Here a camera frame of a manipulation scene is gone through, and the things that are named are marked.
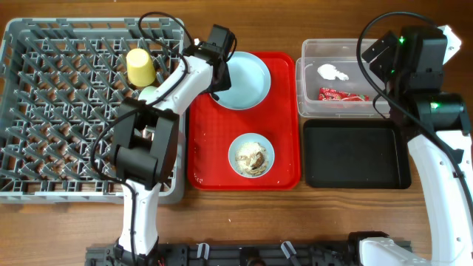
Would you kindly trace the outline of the light blue plate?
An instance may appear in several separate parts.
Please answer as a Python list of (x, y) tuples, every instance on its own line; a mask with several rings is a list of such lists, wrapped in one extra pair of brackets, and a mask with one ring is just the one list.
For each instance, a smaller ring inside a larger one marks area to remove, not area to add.
[(235, 52), (228, 62), (231, 78), (229, 90), (216, 92), (218, 105), (236, 111), (251, 109), (268, 95), (271, 85), (270, 71), (262, 59), (249, 52)]

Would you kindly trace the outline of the white napkin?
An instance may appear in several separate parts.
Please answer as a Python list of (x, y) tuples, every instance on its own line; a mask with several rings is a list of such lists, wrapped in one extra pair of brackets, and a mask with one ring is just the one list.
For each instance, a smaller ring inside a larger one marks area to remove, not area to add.
[(333, 81), (335, 79), (339, 79), (340, 81), (348, 81), (349, 76), (346, 75), (343, 72), (340, 72), (336, 69), (335, 66), (332, 64), (323, 64), (317, 69), (317, 73), (320, 74), (320, 76), (329, 81)]

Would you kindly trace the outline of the red candy wrapper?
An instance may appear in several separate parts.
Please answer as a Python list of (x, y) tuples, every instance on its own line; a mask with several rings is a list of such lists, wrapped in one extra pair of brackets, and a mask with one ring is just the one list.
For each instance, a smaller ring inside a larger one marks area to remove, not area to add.
[(331, 88), (321, 87), (319, 89), (318, 100), (322, 101), (370, 101), (367, 95), (358, 95), (348, 92), (341, 92)]

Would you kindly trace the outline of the yellow plastic cup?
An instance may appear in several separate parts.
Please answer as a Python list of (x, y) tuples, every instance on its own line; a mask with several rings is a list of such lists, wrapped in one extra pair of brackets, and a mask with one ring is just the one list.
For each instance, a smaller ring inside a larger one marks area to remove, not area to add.
[(150, 54), (140, 48), (135, 48), (127, 53), (126, 70), (130, 83), (135, 86), (149, 86), (156, 79), (156, 71)]

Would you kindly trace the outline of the light blue food bowl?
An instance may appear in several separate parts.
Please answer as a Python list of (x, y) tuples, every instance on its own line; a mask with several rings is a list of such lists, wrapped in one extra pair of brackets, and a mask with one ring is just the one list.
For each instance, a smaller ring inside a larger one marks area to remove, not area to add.
[[(240, 174), (237, 170), (237, 163), (236, 163), (236, 160), (235, 160), (235, 154), (237, 152), (237, 149), (243, 144), (243, 143), (246, 143), (246, 142), (258, 142), (260, 143), (263, 147), (266, 148), (267, 150), (267, 162), (268, 162), (268, 167), (266, 168), (266, 170), (259, 176), (256, 176), (256, 177), (246, 177), (242, 174)], [(271, 168), (273, 167), (273, 164), (274, 164), (274, 161), (275, 161), (275, 151), (274, 151), (274, 148), (272, 146), (272, 144), (270, 143), (270, 141), (260, 135), (260, 134), (256, 134), (256, 133), (246, 133), (246, 134), (242, 134), (240, 136), (238, 136), (233, 142), (232, 144), (230, 145), (229, 147), (229, 150), (228, 150), (228, 161), (232, 167), (232, 169), (241, 177), (244, 177), (244, 178), (247, 178), (247, 179), (256, 179), (256, 178), (260, 178), (262, 176), (264, 176), (265, 174), (267, 174)]]

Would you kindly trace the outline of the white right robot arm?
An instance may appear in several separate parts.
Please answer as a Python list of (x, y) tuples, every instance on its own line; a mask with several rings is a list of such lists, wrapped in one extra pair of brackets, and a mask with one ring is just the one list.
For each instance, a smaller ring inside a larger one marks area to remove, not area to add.
[(407, 148), (421, 179), (432, 258), (420, 259), (386, 236), (359, 242), (363, 265), (472, 264), (472, 125), (459, 94), (442, 91), (444, 65), (460, 50), (449, 26), (406, 26), (388, 32), (356, 60), (369, 85), (409, 131)]

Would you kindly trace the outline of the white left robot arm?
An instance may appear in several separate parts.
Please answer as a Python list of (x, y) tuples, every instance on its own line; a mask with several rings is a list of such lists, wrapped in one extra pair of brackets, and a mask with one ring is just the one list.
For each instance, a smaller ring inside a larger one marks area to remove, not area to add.
[(198, 95), (230, 89), (227, 62), (236, 45), (228, 28), (214, 25), (207, 41), (184, 49), (178, 67), (161, 85), (120, 104), (110, 151), (125, 190), (123, 230), (113, 247), (119, 262), (157, 262), (159, 191), (177, 159), (180, 117)]

